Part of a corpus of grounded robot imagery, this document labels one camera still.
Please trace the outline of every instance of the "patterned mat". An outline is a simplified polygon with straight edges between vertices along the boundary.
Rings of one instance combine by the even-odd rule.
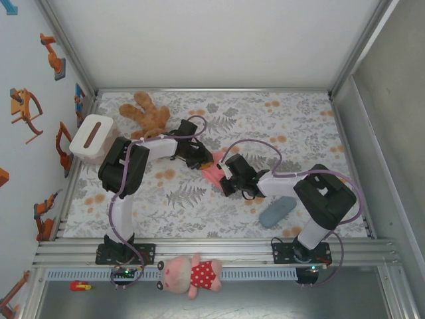
[[[156,106],[168,105],[167,130],[180,120],[203,115],[209,125],[199,138],[211,152],[223,151],[242,138],[255,138],[275,145],[284,161],[278,171],[302,171],[315,163],[349,174],[343,146],[326,93],[279,92],[149,92]],[[123,118],[120,105],[132,103],[131,93],[104,93],[98,114],[114,119],[129,137],[139,130]],[[200,120],[194,120],[199,127]],[[274,151],[255,143],[238,144],[231,153],[242,154],[255,169],[268,169],[277,162]],[[72,200],[65,237],[103,237],[109,227],[108,194],[98,179],[99,166],[84,165]],[[133,227],[136,237],[270,238],[296,236],[309,215],[297,207],[272,229],[265,229],[258,216],[277,198],[246,201],[241,194],[225,197],[179,160],[163,158],[148,163],[143,183],[135,194]],[[349,216],[357,211],[357,205]],[[344,237],[367,236],[361,219],[338,227]]]

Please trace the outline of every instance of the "stuffed toy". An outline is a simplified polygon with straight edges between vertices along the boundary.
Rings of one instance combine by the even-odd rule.
[[[188,292],[189,299],[195,299],[198,288],[212,291],[221,290],[221,261],[201,263],[201,256],[196,254],[192,260],[189,257],[176,257],[166,264],[160,261],[158,269],[162,270],[162,279],[157,283],[159,290],[167,290],[175,294]]]
[[[159,134],[165,133],[165,124],[170,118],[170,109],[162,106],[158,110],[152,103],[148,93],[138,91],[134,94],[134,100],[143,108],[144,113],[131,104],[120,106],[120,114],[140,124],[142,130],[133,132],[131,138],[138,140],[140,138],[154,138]]]

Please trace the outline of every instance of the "blue sponge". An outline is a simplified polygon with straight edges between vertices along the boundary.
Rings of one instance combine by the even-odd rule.
[[[293,197],[283,196],[275,201],[260,215],[260,223],[265,228],[272,228],[297,205]]]

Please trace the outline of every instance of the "pink stuffed toy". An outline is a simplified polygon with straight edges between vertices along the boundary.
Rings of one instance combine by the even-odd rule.
[[[166,264],[160,261],[158,269],[162,270],[162,281],[157,283],[159,290],[168,290],[175,294],[189,291],[189,299],[195,299],[198,288],[212,291],[221,290],[221,261],[201,263],[201,256],[196,254],[192,261],[188,257],[176,257]]]

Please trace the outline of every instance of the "small red object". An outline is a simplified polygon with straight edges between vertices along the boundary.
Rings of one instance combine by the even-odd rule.
[[[75,280],[71,282],[69,289],[72,291],[85,291],[90,290],[92,287],[86,281]]]

